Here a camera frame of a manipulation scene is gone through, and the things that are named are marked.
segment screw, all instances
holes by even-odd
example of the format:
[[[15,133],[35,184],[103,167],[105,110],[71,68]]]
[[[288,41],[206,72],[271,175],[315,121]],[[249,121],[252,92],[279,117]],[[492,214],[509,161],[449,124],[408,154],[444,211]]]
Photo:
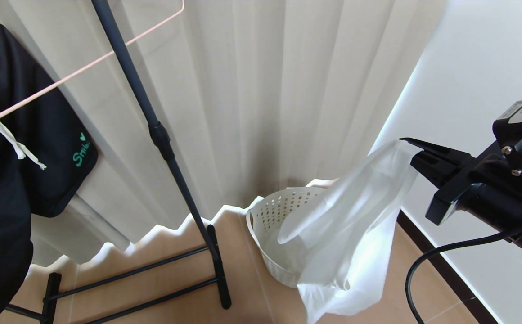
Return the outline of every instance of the screw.
[[[505,155],[511,154],[512,151],[513,151],[513,148],[511,148],[511,146],[506,146],[501,149],[501,152]]]

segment floor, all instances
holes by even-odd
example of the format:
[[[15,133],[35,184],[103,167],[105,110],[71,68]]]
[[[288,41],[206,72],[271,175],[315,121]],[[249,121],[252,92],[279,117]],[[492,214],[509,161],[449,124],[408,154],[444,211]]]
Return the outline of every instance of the floor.
[[[243,209],[224,207],[213,221],[233,301],[229,310],[221,308],[217,287],[210,285],[110,323],[304,324],[304,306],[297,291],[271,277],[249,237],[244,217]],[[84,265],[77,266],[62,258],[47,268],[34,266],[13,303],[40,312],[47,273],[51,271],[63,275],[63,291],[197,248],[203,245],[201,242],[195,223],[187,219],[179,231],[156,227],[135,245],[133,253],[123,253],[107,246],[94,260]],[[404,281],[409,266],[420,254],[417,246],[397,226],[382,300],[355,316],[327,314],[318,323],[414,324],[405,301]],[[212,261],[207,252],[189,256],[59,300],[55,324],[82,324],[96,320],[208,279],[212,273]],[[428,262],[415,274],[413,295],[426,323],[477,324]],[[0,324],[36,324],[36,321],[5,311],[0,315]]]

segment dark brown baseboard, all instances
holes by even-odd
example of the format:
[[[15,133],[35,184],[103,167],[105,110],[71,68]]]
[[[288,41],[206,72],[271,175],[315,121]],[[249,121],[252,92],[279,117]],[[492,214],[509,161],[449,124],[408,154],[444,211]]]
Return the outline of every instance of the dark brown baseboard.
[[[397,223],[401,228],[403,228],[403,230],[405,230],[405,233],[411,237],[421,252],[425,253],[435,248],[419,228],[417,228],[417,226],[415,226],[409,217],[407,217],[407,215],[402,211],[397,217]],[[440,273],[443,279],[445,279],[447,284],[451,289],[453,289],[479,324],[498,324],[487,308],[485,308],[483,303],[481,303],[481,300],[475,297],[475,294],[473,294],[469,287],[467,287],[465,281],[459,277],[457,272],[441,255],[430,258],[429,262],[431,262],[438,273]]]

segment light under curtain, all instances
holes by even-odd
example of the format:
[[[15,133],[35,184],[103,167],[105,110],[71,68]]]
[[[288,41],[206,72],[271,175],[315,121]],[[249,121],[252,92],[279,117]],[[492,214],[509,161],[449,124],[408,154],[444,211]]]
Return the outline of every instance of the light under curtain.
[[[186,0],[129,46],[203,217],[360,162],[447,0]],[[179,0],[113,0],[125,40]],[[54,80],[111,51],[88,1],[0,0],[4,24]],[[33,263],[124,250],[189,211],[115,57],[61,86],[100,151],[66,211],[33,217]]]

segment white drawstring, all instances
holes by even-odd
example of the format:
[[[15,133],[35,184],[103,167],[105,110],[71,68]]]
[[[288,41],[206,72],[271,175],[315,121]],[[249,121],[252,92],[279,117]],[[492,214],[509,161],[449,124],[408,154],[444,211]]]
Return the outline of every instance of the white drawstring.
[[[31,151],[25,145],[23,145],[20,142],[17,142],[14,135],[9,131],[9,129],[5,125],[3,125],[1,121],[0,133],[7,139],[9,143],[11,143],[19,160],[23,160],[25,156],[28,156],[31,161],[33,161],[35,164],[39,166],[39,168],[41,168],[41,170],[45,170],[47,168],[45,164],[39,162],[37,156],[33,155],[33,153],[31,153]]]

